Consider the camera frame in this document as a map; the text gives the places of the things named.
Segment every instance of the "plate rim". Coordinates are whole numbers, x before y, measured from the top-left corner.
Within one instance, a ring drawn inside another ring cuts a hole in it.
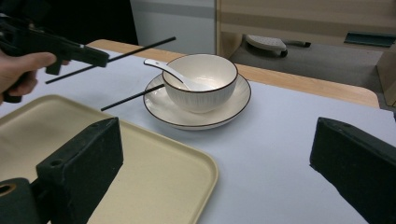
[[[158,76],[156,76],[155,78],[153,78],[153,79],[148,83],[148,85],[146,86],[145,90],[148,90],[148,89],[149,89],[149,85],[152,83],[153,80],[155,80],[155,79],[157,79],[157,78],[161,78],[161,77],[162,77],[162,75],[159,74]],[[173,127],[175,127],[175,128],[178,128],[178,129],[183,129],[183,130],[205,130],[205,129],[216,128],[216,127],[219,127],[219,126],[221,126],[221,125],[223,125],[223,124],[226,124],[226,123],[228,123],[229,121],[231,121],[231,120],[233,120],[234,118],[236,118],[240,113],[242,113],[242,111],[245,110],[245,108],[248,106],[248,103],[250,102],[250,99],[251,99],[251,86],[250,86],[250,84],[248,83],[248,80],[247,80],[246,78],[244,78],[244,77],[243,77],[241,74],[239,74],[239,73],[238,73],[238,76],[237,76],[237,77],[238,77],[238,78],[242,78],[243,81],[245,81],[245,82],[247,83],[247,88],[248,88],[248,98],[247,98],[247,101],[246,101],[246,103],[243,105],[243,107],[242,107],[240,110],[238,110],[235,114],[233,114],[232,116],[228,117],[227,119],[223,119],[223,120],[221,120],[221,121],[219,121],[219,122],[214,122],[214,123],[209,123],[209,124],[200,124],[200,125],[175,124],[175,123],[169,122],[169,121],[167,121],[167,120],[165,120],[165,119],[159,118],[158,116],[154,115],[154,114],[149,110],[149,107],[148,107],[147,104],[146,104],[146,99],[147,99],[146,94],[143,96],[143,104],[145,105],[145,108],[146,108],[147,111],[151,114],[151,116],[153,116],[154,118],[156,118],[156,119],[158,119],[158,120],[160,120],[160,121],[162,121],[162,122],[164,122],[164,123],[166,123],[166,124],[168,124],[168,125],[171,125],[171,126],[173,126]]]

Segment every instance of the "black chopstick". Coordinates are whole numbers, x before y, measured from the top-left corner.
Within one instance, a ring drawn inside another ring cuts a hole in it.
[[[114,103],[114,104],[112,104],[112,105],[105,106],[105,107],[103,107],[103,108],[100,109],[100,110],[101,110],[101,111],[105,111],[105,110],[107,110],[107,109],[109,109],[109,108],[111,108],[111,107],[114,107],[114,106],[116,106],[116,105],[120,105],[120,104],[123,104],[123,103],[125,103],[125,102],[130,101],[130,100],[133,100],[133,99],[136,98],[136,97],[145,95],[145,94],[147,94],[147,93],[149,93],[149,92],[151,92],[151,91],[156,91],[156,90],[162,88],[163,86],[164,86],[164,85],[161,84],[161,85],[158,85],[158,86],[153,87],[153,88],[151,88],[151,89],[148,89],[148,90],[139,92],[138,94],[135,94],[135,95],[133,95],[133,96],[131,96],[131,97],[128,97],[128,98],[126,98],[126,99],[123,99],[123,100],[121,100],[121,101],[118,101],[118,102],[116,102],[116,103]]]
[[[141,51],[146,50],[146,49],[155,48],[155,47],[157,47],[157,46],[160,46],[160,45],[162,45],[162,44],[165,44],[165,43],[168,43],[168,42],[174,41],[174,40],[176,40],[176,38],[173,36],[173,37],[167,38],[167,39],[165,39],[165,40],[162,40],[162,41],[160,41],[160,42],[157,42],[157,43],[154,43],[154,44],[145,46],[145,47],[143,47],[143,48],[136,49],[136,50],[133,50],[133,51],[128,52],[128,53],[124,53],[124,54],[122,54],[122,55],[120,55],[120,56],[117,56],[117,57],[114,57],[114,58],[108,60],[108,62],[111,63],[111,62],[114,62],[114,61],[116,61],[116,60],[118,60],[118,59],[125,58],[125,57],[127,57],[127,56],[136,54],[136,53],[141,52]],[[97,67],[97,66],[96,66],[96,65],[91,65],[91,66],[88,66],[88,67],[79,69],[79,70],[77,70],[77,71],[75,71],[75,72],[66,74],[66,75],[64,75],[64,76],[56,77],[56,78],[54,78],[54,79],[51,79],[51,80],[46,81],[46,84],[50,84],[50,83],[52,83],[52,82],[55,82],[55,81],[64,79],[64,78],[66,78],[66,77],[71,77],[71,76],[76,75],[76,74],[78,74],[78,73],[82,73],[82,72],[85,72],[85,71],[87,71],[87,70],[90,70],[90,69],[92,69],[92,68],[94,68],[94,67]]]

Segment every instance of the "white plate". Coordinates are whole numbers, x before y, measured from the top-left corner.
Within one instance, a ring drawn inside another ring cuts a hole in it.
[[[163,84],[161,75],[147,85],[146,90]],[[247,106],[251,96],[248,81],[238,75],[231,98],[221,107],[204,114],[195,114],[175,105],[165,88],[147,93],[143,101],[148,112],[155,118],[182,130],[206,130],[219,127],[233,120]]]

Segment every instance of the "beige tray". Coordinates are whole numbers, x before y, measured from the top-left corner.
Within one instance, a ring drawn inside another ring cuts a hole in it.
[[[0,119],[0,180],[36,179],[35,166],[89,124],[110,116],[45,96]],[[121,121],[124,164],[91,223],[194,223],[219,171],[205,153]]]

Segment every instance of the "hand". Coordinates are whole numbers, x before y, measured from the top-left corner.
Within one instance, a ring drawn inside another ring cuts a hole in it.
[[[55,62],[56,56],[48,52],[11,57],[0,50],[0,104],[3,103],[3,92],[7,91],[21,75],[29,72],[20,85],[7,91],[9,95],[23,96],[30,93],[37,84],[36,70]]]

